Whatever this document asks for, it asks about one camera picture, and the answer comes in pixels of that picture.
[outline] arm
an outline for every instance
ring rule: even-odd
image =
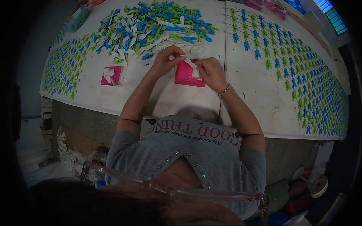
[[[181,57],[180,55],[184,54],[185,53],[176,46],[169,46],[157,54],[152,67],[143,77],[123,107],[117,124],[117,132],[129,131],[139,140],[141,121],[156,82],[160,77],[170,72],[173,67],[183,61],[185,57]]]
[[[228,87],[224,69],[217,59],[212,57],[199,60],[195,64],[198,66],[197,69],[202,79],[212,90],[221,93]],[[221,97],[229,108],[231,120],[242,137],[240,151],[254,149],[265,155],[265,138],[252,111],[232,87],[223,93]]]

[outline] hand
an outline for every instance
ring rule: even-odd
[[[220,94],[228,87],[229,83],[226,81],[224,69],[217,59],[210,57],[204,60],[198,60],[195,64],[202,79],[212,90]]]
[[[176,65],[178,65],[181,61],[185,60],[185,53],[176,46],[169,46],[166,49],[160,51],[156,59],[148,71],[148,73],[152,74],[156,78],[161,78],[165,74],[171,71]],[[170,56],[174,56],[175,59],[169,60]]]

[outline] gray shirt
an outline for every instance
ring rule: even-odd
[[[106,166],[150,180],[184,156],[204,189],[263,193],[265,156],[256,150],[239,154],[238,144],[239,140],[225,125],[167,116],[157,121],[140,141],[131,132],[118,132],[112,141]],[[107,185],[117,184],[117,180],[110,177],[106,182]],[[221,204],[244,220],[256,211],[259,202]]]

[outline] bracelet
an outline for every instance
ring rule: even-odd
[[[231,87],[231,84],[229,83],[229,85],[227,86],[227,88],[226,88],[224,91],[222,91],[222,92],[219,94],[219,96],[221,96],[221,94],[224,94],[228,89],[230,89],[230,87]]]

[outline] eyeglasses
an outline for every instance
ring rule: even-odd
[[[180,199],[210,202],[241,202],[258,200],[260,201],[258,209],[261,211],[263,226],[267,226],[269,199],[265,193],[230,192],[208,189],[172,189],[169,187],[160,187],[153,181],[139,180],[137,178],[121,174],[117,170],[104,167],[103,162],[97,159],[93,159],[92,161],[87,160],[84,162],[81,173],[81,181],[86,181],[90,169],[94,169],[99,173],[116,178],[122,184],[129,184],[150,191],[159,191]]]

